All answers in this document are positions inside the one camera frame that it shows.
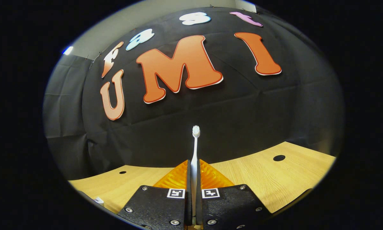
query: white toothbrush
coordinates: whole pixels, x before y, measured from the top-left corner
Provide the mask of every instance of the white toothbrush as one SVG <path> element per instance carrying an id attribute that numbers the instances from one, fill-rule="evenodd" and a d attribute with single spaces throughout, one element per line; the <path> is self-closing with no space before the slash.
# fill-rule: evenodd
<path id="1" fill-rule="evenodd" d="M 197 193 L 197 138 L 200 137 L 200 127 L 194 125 L 193 127 L 194 137 L 194 153 L 191 159 L 191 201 L 193 205 L 193 217 L 195 217 L 195 197 Z"/>

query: screw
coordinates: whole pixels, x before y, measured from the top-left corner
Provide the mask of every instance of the screw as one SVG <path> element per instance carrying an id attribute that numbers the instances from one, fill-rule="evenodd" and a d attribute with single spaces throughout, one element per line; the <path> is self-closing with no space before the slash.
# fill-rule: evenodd
<path id="1" fill-rule="evenodd" d="M 209 220 L 209 221 L 207 221 L 207 224 L 209 224 L 209 225 L 213 225 L 213 224 L 216 224 L 216 223 L 217 223 L 216 220 Z"/>
<path id="2" fill-rule="evenodd" d="M 180 221 L 178 221 L 178 220 L 171 220 L 170 224 L 172 224 L 172 225 L 179 225 Z"/>

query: wooden tabletop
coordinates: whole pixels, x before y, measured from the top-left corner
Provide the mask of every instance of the wooden tabletop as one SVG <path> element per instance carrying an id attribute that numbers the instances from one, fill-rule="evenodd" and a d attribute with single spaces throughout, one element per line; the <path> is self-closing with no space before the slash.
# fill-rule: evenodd
<path id="1" fill-rule="evenodd" d="M 274 161 L 277 155 L 284 155 L 285 159 Z M 213 163 L 211 166 L 235 185 L 247 184 L 273 213 L 307 189 L 314 188 L 334 161 L 333 156 L 283 142 L 258 153 Z M 97 176 L 69 182 L 90 198 L 101 198 L 105 208 L 118 213 L 139 186 L 153 186 L 171 169 L 125 165 Z"/>

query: letter m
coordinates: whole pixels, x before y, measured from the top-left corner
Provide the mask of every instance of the letter m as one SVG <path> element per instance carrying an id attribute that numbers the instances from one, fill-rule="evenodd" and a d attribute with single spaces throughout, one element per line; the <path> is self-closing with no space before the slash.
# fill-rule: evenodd
<path id="1" fill-rule="evenodd" d="M 194 35 L 181 39 L 177 43 L 173 58 L 169 58 L 157 49 L 149 50 L 140 55 L 136 62 L 142 65 L 146 94 L 145 103 L 150 104 L 162 100 L 165 89 L 157 83 L 159 77 L 173 92 L 180 91 L 183 69 L 186 67 L 186 87 L 198 89 L 220 83 L 222 74 L 216 71 L 206 53 L 202 35 Z"/>

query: orange soft finger pad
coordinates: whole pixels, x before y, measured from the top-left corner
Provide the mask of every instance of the orange soft finger pad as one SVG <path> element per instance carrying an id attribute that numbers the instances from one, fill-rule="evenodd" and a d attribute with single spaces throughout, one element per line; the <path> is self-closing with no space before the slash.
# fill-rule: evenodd
<path id="1" fill-rule="evenodd" d="M 234 184 L 207 162 L 200 160 L 201 189 L 223 188 Z"/>
<path id="2" fill-rule="evenodd" d="M 154 187 L 166 189 L 187 189 L 187 160 L 176 166 L 162 179 L 155 183 Z"/>

